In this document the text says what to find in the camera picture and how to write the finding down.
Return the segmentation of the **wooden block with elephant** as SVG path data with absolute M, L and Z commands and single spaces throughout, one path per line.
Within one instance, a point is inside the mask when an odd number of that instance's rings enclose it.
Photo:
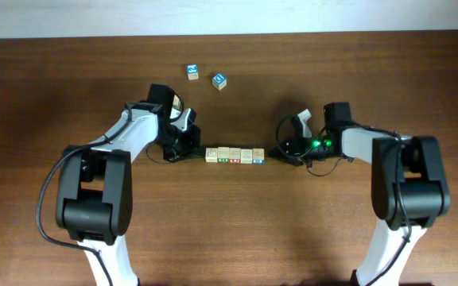
M 207 163 L 218 162 L 218 149 L 217 148 L 206 148 L 205 149 L 205 161 Z

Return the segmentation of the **wooden block blue edge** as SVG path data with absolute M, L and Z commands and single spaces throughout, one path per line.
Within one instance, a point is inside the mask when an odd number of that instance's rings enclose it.
M 264 149 L 252 149 L 252 163 L 253 164 L 263 164 L 265 160 L 265 150 Z

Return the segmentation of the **wooden block number 5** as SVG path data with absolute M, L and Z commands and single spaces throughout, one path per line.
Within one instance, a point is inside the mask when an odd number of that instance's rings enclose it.
M 229 162 L 229 147 L 218 147 L 217 148 L 217 158 L 218 162 L 228 163 Z

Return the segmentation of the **wooden block green letter N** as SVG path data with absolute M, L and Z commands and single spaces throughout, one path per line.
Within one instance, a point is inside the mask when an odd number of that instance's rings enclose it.
M 252 149 L 241 149 L 240 150 L 240 163 L 241 164 L 251 164 L 253 160 L 253 150 Z

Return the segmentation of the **wooden block number 8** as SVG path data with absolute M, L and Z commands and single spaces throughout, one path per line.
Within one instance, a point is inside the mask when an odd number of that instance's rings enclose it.
M 241 162 L 241 149 L 229 148 L 229 162 L 239 164 Z

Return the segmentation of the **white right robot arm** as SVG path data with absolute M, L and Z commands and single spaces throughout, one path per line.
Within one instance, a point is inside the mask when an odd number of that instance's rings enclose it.
M 377 221 L 367 255 L 349 283 L 397 285 L 414 246 L 450 207 L 438 140 L 360 124 L 348 102 L 324 106 L 324 127 L 318 134 L 308 127 L 310 117 L 309 110 L 286 116 L 294 134 L 277 139 L 269 157 L 306 168 L 329 158 L 370 164 Z

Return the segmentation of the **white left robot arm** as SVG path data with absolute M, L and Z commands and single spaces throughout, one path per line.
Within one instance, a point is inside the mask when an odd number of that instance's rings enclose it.
M 157 143 L 174 163 L 200 151 L 200 128 L 191 108 L 174 107 L 180 96 L 154 83 L 147 99 L 126 103 L 120 119 L 99 139 L 70 145 L 56 170 L 56 223 L 69 246 L 85 252 L 98 285 L 138 285 L 125 234 L 133 211 L 132 163 Z

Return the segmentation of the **wooden block with dog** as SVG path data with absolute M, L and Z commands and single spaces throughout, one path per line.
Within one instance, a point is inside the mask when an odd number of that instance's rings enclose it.
M 181 111 L 181 106 L 182 106 L 182 104 L 181 104 L 181 101 L 180 101 L 180 97 L 175 95 L 174 99 L 173 99 L 173 108 L 175 110 Z

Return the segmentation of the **wooden block blue letter Z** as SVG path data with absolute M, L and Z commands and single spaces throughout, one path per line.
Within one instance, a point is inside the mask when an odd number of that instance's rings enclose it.
M 199 79 L 199 70 L 196 64 L 187 65 L 186 72 L 189 80 Z

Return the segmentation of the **wooden block blue letter D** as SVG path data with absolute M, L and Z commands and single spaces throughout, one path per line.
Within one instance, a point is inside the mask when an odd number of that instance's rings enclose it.
M 222 73 L 217 73 L 212 78 L 212 85 L 219 91 L 227 85 L 227 77 Z

